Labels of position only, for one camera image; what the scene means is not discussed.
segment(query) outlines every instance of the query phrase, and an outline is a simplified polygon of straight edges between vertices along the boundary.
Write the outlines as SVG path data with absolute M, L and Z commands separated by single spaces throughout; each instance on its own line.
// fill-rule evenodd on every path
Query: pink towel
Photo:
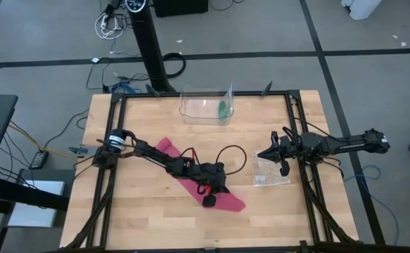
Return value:
M 167 154 L 171 157 L 180 156 L 181 152 L 175 148 L 172 142 L 166 137 L 162 139 L 157 145 L 156 149 Z M 206 193 L 200 195 L 197 193 L 197 183 L 187 179 L 177 179 L 177 181 L 189 192 L 189 194 L 194 197 L 197 202 L 201 205 L 203 198 L 209 193 L 209 190 L 206 190 Z M 245 203 L 239 200 L 231 193 L 217 193 L 216 195 L 216 204 L 213 209 L 220 209 L 232 212 L 240 212 L 245 208 Z

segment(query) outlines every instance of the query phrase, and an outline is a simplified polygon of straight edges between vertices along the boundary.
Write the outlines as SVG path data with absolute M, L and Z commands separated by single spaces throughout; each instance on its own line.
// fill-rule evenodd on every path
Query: wooden table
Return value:
M 307 120 L 328 131 L 319 93 L 301 91 L 301 96 Z M 298 245 L 300 240 L 312 244 L 295 160 L 289 161 L 291 184 L 252 185 L 252 154 L 271 145 L 271 131 L 281 134 L 282 127 L 290 127 L 285 98 L 236 96 L 234 104 L 235 112 L 227 126 L 206 126 L 184 124 L 178 98 L 127 100 L 124 129 L 153 146 L 167 136 L 179 150 L 193 146 L 202 162 L 214 162 L 226 145 L 243 147 L 248 154 L 247 164 L 240 173 L 228 177 L 227 186 L 246 203 L 246 208 L 240 213 L 204 209 L 164 169 L 136 157 L 119 160 L 107 249 L 271 247 Z M 99 145 L 96 139 L 104 136 L 109 107 L 110 95 L 92 98 L 83 144 Z M 241 166 L 243 156 L 239 150 L 230 149 L 220 161 L 231 171 Z M 85 162 L 77 170 L 89 165 Z M 60 246 L 76 236 L 91 213 L 97 171 L 92 167 L 75 180 Z M 322 164 L 319 173 L 329 212 L 348 235 L 357 239 L 340 172 Z M 101 222 L 97 223 L 96 244 Z

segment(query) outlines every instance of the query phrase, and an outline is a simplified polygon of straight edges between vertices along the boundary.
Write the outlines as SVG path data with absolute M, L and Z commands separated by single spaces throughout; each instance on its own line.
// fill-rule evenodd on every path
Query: black pole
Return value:
M 134 36 L 136 36 L 143 64 L 146 66 L 151 86 L 160 92 L 175 92 L 170 86 L 162 61 L 161 49 L 156 37 L 155 25 L 150 13 L 150 6 L 145 6 L 139 12 L 129 12 Z

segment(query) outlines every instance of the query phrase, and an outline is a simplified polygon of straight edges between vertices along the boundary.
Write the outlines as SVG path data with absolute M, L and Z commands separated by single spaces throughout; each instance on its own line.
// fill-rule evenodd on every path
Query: clear plastic container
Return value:
M 187 124 L 227 125 L 233 116 L 233 84 L 228 91 L 184 86 L 179 113 Z

